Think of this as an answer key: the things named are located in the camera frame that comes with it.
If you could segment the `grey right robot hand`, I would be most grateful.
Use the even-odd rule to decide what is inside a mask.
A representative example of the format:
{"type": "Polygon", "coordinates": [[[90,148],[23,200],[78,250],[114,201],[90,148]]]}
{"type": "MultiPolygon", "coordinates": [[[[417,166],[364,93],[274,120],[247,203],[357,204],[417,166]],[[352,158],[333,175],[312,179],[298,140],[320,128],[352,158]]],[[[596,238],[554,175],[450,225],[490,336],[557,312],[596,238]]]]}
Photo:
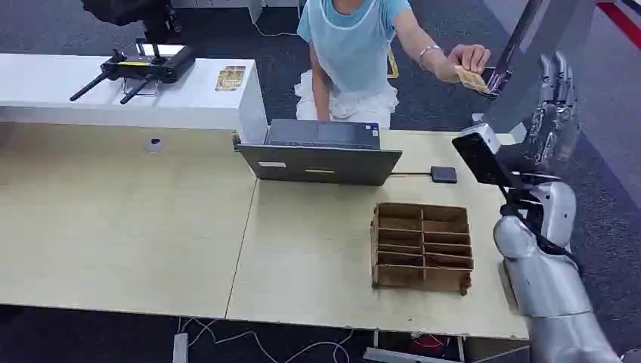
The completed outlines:
{"type": "Polygon", "coordinates": [[[577,95],[571,64],[561,51],[540,57],[542,68],[539,104],[525,138],[532,168],[552,174],[574,151],[580,124],[575,118],[577,95]]]}

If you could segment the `person's left hand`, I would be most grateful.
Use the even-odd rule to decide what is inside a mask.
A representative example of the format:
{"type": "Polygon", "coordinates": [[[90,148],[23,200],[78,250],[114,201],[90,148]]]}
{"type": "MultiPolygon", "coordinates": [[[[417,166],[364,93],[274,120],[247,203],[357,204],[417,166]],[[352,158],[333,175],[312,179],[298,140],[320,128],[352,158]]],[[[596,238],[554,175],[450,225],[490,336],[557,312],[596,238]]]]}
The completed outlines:
{"type": "Polygon", "coordinates": [[[443,82],[458,83],[456,67],[482,74],[490,57],[491,51],[483,45],[457,45],[435,66],[435,75],[443,82]]]}

